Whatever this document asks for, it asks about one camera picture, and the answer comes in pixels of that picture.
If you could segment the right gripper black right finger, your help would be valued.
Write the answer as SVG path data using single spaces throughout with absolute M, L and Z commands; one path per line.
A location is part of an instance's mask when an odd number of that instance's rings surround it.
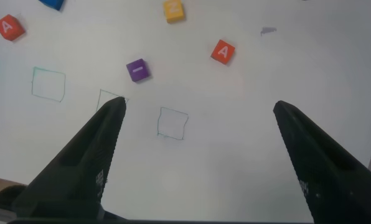
M 371 171 L 297 107 L 273 108 L 316 223 L 371 223 Z

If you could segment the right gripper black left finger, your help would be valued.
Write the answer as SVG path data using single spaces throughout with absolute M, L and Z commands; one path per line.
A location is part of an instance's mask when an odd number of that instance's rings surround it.
M 123 97 L 107 101 L 15 199 L 19 218 L 101 220 L 101 206 L 118 135 Z

